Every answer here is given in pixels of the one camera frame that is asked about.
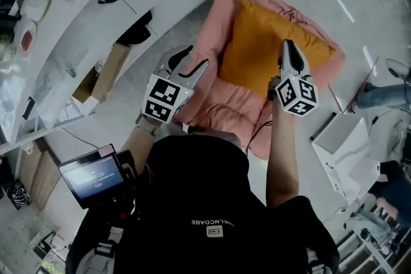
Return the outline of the white shelving unit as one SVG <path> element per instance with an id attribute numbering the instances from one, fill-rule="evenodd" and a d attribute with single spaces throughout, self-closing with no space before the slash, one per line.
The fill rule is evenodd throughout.
<path id="1" fill-rule="evenodd" d="M 89 71 L 105 63 L 117 39 L 149 10 L 151 36 L 133 45 L 118 76 L 205 0 L 51 0 L 25 59 L 0 62 L 0 155 L 79 121 L 71 101 Z M 22 115 L 28 98 L 37 116 Z"/>

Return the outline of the wooden cabinet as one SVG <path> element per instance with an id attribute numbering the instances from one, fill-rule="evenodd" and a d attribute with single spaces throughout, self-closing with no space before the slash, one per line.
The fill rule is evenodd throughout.
<path id="1" fill-rule="evenodd" d="M 43 137 L 34 141 L 30 154 L 22 153 L 18 179 L 39 211 L 44 210 L 60 179 L 59 164 L 59 159 Z"/>

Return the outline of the denim garment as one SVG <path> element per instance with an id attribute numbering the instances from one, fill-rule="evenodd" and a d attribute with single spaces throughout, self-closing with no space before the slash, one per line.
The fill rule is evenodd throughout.
<path id="1" fill-rule="evenodd" d="M 364 241 L 371 243 L 378 251 L 389 248 L 397 236 L 397 232 L 386 221 L 367 210 L 353 213 L 350 225 L 355 232 L 360 233 Z"/>

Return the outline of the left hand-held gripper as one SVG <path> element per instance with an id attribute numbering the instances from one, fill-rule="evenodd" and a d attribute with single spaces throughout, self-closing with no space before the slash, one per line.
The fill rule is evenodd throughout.
<path id="1" fill-rule="evenodd" d="M 169 123 L 194 93 L 194 86 L 208 68 L 209 60 L 201 61 L 190 73 L 174 73 L 193 45 L 175 47 L 164 53 L 157 69 L 146 85 L 141 113 L 162 123 Z"/>

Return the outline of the orange pillow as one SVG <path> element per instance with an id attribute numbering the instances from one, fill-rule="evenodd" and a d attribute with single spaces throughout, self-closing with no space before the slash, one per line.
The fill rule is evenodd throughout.
<path id="1" fill-rule="evenodd" d="M 279 75 L 277 61 L 285 39 L 294 41 L 304 52 L 311 72 L 336 52 L 318 36 L 278 13 L 240 0 L 232 40 L 222 56 L 218 77 L 265 97 L 269 79 Z"/>

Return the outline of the white cabinet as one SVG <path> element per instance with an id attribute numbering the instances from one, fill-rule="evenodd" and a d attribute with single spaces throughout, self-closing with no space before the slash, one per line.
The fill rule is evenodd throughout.
<path id="1" fill-rule="evenodd" d="M 310 140 L 333 190 L 348 205 L 362 199 L 380 177 L 364 118 L 333 112 Z"/>

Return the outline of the cardboard box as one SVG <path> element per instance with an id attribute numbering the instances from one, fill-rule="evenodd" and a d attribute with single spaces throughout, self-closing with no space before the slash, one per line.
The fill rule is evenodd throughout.
<path id="1" fill-rule="evenodd" d="M 115 43 L 100 71 L 93 67 L 73 93 L 74 99 L 84 104 L 95 99 L 103 103 L 125 63 L 130 48 Z"/>

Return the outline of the round plate with green rim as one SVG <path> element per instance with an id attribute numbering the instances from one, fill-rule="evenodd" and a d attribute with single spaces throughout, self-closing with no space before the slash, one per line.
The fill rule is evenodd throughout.
<path id="1" fill-rule="evenodd" d="M 21 6 L 21 15 L 40 22 L 45 16 L 51 0 L 24 0 Z"/>

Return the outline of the person's black shirt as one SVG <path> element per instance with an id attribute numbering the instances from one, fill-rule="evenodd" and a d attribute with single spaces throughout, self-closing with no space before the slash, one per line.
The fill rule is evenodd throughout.
<path id="1" fill-rule="evenodd" d="M 114 274 L 337 272 L 339 252 L 309 199 L 266 207 L 236 146 L 167 137 L 147 164 L 150 185 L 123 232 Z"/>

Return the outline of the white cup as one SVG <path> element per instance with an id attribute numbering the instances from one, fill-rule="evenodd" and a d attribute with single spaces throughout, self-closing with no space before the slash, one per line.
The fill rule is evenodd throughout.
<path id="1" fill-rule="evenodd" d="M 0 42 L 0 62 L 8 62 L 15 58 L 16 46 L 12 43 Z"/>

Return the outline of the black monitor screen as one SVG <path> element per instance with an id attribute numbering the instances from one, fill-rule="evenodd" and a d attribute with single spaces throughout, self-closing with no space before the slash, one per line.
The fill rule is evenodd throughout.
<path id="1" fill-rule="evenodd" d="M 58 170 L 82 209 L 114 203 L 137 185 L 131 152 L 116 152 L 112 144 L 64 162 Z"/>

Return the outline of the red stick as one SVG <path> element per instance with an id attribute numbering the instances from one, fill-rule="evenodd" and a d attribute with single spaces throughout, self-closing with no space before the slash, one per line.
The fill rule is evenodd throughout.
<path id="1" fill-rule="evenodd" d="M 348 106 L 347 106 L 347 108 L 346 108 L 346 110 L 347 110 L 349 113 L 355 113 L 354 103 L 356 102 L 358 96 L 364 91 L 365 85 L 366 85 L 366 83 L 368 82 L 370 75 L 373 73 L 373 71 L 374 71 L 374 69 L 375 69 L 375 67 L 376 67 L 376 64 L 378 63 L 379 59 L 380 59 L 380 58 L 377 57 L 377 59 L 374 61 L 373 65 L 372 65 L 372 67 L 371 67 L 371 69 L 370 69 L 370 71 L 367 73 L 367 75 L 366 75 L 365 78 L 363 79 L 360 87 L 359 87 L 358 90 L 356 91 L 355 95 L 354 95 L 353 98 L 350 100 L 350 102 L 349 102 L 349 104 L 348 104 Z"/>

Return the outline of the white box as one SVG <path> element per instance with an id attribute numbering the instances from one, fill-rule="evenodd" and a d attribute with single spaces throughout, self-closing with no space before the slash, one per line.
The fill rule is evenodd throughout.
<path id="1" fill-rule="evenodd" d="M 83 103 L 78 101 L 74 96 L 71 96 L 71 101 L 74 105 L 74 108 L 78 110 L 79 114 L 85 117 L 91 115 L 97 105 L 100 103 L 99 100 L 92 96 L 89 96 Z"/>

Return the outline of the black handheld device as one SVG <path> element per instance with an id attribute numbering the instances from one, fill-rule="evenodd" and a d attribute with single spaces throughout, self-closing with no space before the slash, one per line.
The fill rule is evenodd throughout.
<path id="1" fill-rule="evenodd" d="M 25 111 L 22 115 L 22 118 L 25 121 L 29 121 L 31 119 L 36 118 L 37 111 L 36 111 L 36 101 L 30 96 L 28 98 L 28 103 L 26 105 Z"/>

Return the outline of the person's left forearm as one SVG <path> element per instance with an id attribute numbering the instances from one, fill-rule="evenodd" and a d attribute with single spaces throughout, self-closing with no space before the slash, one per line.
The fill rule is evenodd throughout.
<path id="1" fill-rule="evenodd" d="M 136 120 L 136 127 L 123 145 L 121 151 L 131 152 L 138 172 L 143 171 L 161 126 L 160 121 L 140 114 Z"/>

